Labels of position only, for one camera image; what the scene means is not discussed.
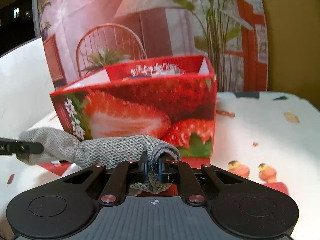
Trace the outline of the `grey knitted glove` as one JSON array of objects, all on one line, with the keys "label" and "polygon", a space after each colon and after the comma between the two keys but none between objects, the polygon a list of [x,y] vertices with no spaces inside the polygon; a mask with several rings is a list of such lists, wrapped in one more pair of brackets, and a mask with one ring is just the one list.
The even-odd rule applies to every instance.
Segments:
[{"label": "grey knitted glove", "polygon": [[181,154],[175,146],[149,135],[80,141],[63,130],[40,127],[21,133],[18,139],[26,142],[39,142],[44,146],[41,154],[17,155],[17,159],[27,165],[65,160],[81,168],[94,164],[104,164],[106,168],[115,168],[118,163],[129,159],[140,160],[145,151],[148,157],[148,179],[145,183],[133,183],[130,187],[153,194],[158,194],[171,187],[170,184],[159,182],[158,159],[167,154],[174,160],[181,160]]}]

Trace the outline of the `printed living room backdrop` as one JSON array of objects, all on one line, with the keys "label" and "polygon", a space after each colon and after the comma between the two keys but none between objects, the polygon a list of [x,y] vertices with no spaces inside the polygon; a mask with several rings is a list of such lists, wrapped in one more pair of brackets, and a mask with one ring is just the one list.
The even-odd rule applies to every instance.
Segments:
[{"label": "printed living room backdrop", "polygon": [[200,54],[220,91],[267,89],[262,0],[34,0],[55,87],[103,63]]}]

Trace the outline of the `red strawberry cardboard box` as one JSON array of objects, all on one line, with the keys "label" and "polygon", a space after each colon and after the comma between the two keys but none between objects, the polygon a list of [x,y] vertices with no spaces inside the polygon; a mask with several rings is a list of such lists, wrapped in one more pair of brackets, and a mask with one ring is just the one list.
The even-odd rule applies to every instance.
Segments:
[{"label": "red strawberry cardboard box", "polygon": [[150,135],[185,158],[213,153],[217,80],[203,55],[105,66],[52,92],[63,129],[80,140]]}]

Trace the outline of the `white marble board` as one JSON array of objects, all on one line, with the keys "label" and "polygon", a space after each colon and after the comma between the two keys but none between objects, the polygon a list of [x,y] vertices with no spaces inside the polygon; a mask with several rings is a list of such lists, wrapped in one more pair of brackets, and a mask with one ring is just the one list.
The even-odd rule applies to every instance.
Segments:
[{"label": "white marble board", "polygon": [[1,56],[1,137],[17,138],[52,113],[53,91],[42,38]]}]

